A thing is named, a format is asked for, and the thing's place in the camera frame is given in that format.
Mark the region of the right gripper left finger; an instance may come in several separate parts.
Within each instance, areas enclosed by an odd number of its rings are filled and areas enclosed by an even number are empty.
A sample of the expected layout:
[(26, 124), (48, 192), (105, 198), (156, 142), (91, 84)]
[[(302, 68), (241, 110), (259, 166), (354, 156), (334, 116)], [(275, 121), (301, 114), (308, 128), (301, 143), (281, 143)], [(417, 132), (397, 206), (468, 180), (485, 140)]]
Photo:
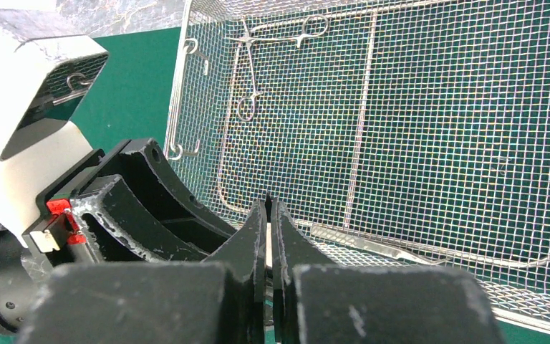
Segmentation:
[(65, 264), (18, 343), (262, 343), (267, 209), (200, 262)]

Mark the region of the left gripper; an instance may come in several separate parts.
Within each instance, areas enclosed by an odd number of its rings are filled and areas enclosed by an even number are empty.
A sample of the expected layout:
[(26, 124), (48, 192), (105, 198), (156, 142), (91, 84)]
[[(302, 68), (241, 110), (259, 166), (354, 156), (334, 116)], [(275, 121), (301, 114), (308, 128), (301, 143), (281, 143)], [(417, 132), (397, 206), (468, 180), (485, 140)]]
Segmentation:
[(90, 149), (35, 198), (23, 233), (52, 264), (201, 261), (236, 230), (205, 207), (152, 138)]

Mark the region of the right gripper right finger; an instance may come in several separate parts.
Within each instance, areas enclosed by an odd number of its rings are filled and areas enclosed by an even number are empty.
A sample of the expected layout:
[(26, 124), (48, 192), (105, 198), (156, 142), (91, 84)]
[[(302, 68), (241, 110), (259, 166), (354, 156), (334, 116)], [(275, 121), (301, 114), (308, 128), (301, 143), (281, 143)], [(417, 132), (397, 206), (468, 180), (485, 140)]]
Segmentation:
[(485, 292), (452, 267), (345, 266), (317, 249), (285, 203), (270, 203), (280, 343), (503, 343)]

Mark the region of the metal mesh instrument tray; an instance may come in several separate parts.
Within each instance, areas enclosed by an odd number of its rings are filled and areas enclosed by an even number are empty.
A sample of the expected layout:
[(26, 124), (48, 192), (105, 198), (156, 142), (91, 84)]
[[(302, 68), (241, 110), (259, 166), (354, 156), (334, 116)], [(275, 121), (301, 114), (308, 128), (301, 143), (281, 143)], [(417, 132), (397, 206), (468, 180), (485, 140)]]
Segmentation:
[(187, 1), (166, 132), (240, 227), (270, 194), (333, 260), (473, 273), (550, 334), (550, 1)]

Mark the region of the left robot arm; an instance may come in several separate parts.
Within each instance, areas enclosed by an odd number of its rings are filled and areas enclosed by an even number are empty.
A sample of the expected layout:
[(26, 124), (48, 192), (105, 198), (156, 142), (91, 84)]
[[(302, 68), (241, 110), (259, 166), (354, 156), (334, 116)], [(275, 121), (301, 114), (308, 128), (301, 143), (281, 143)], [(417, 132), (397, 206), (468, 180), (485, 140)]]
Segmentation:
[(39, 218), (21, 238), (0, 224), (0, 335), (18, 331), (61, 264), (200, 261), (235, 232), (191, 193), (152, 138), (92, 149), (34, 203)]

